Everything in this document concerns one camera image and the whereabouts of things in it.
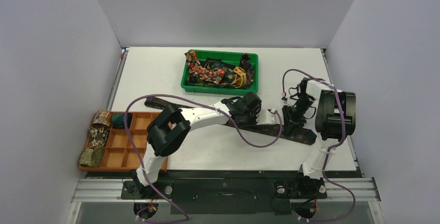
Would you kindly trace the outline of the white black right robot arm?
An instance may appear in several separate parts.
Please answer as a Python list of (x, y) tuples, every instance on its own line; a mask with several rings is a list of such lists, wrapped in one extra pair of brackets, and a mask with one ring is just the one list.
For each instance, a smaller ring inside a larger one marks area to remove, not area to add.
[(314, 126), (321, 138), (312, 145), (308, 159), (300, 166), (292, 183), (298, 197), (310, 198), (325, 193), (323, 174), (326, 166), (336, 148), (355, 130), (356, 95), (310, 78), (303, 78), (296, 89), (296, 102), (282, 107), (283, 135), (299, 133), (307, 122), (306, 111), (317, 104)]

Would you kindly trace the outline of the dark brown blue-patterned tie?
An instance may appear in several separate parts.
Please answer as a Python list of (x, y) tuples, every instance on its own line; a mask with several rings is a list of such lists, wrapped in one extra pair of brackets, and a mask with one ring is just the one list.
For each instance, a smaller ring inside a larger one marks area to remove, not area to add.
[[(164, 110), (167, 106), (172, 104), (172, 102), (160, 99), (158, 97), (149, 97), (145, 100), (144, 105), (146, 107)], [(283, 128), (280, 128), (279, 124), (262, 124), (257, 125), (256, 121), (252, 122), (252, 125), (249, 124), (238, 124), (240, 130), (246, 130), (258, 134), (268, 135), (277, 137), (279, 130), (282, 130), (280, 138), (305, 144), (312, 145), (315, 143), (316, 135), (310, 129), (302, 128), (301, 130), (291, 132), (289, 134), (284, 134)]]

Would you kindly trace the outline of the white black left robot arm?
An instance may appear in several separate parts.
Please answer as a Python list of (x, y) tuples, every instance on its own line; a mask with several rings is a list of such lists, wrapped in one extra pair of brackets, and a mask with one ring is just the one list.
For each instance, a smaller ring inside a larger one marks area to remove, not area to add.
[(136, 169), (134, 191), (142, 198), (153, 195), (165, 159), (180, 148), (190, 131), (228, 123), (237, 127), (255, 125), (261, 108), (262, 101), (254, 92), (196, 108), (166, 106), (146, 129), (147, 148)]

